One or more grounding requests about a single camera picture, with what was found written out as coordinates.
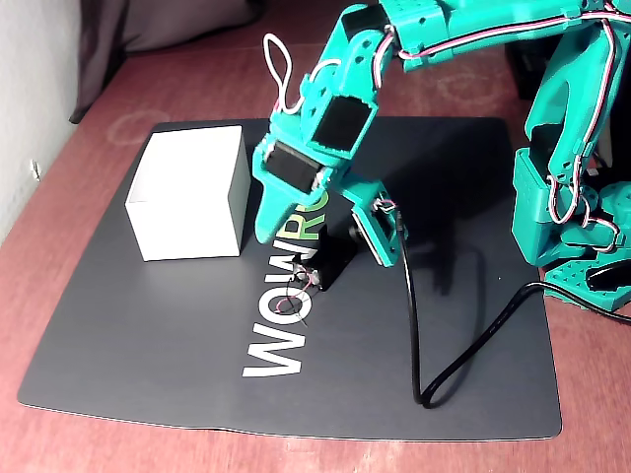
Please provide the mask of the teal gripper with servos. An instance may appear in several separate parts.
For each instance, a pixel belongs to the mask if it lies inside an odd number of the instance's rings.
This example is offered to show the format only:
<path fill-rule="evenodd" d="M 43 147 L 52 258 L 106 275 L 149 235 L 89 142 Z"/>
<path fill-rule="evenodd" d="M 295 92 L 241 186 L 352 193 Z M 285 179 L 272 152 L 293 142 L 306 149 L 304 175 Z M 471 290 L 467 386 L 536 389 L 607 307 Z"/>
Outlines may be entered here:
<path fill-rule="evenodd" d="M 377 111 L 373 100 L 323 96 L 295 114 L 271 113 L 252 154 L 252 176 L 262 187 L 254 221 L 258 242 L 271 242 L 297 206 L 313 206 L 328 190 L 346 191 Z"/>

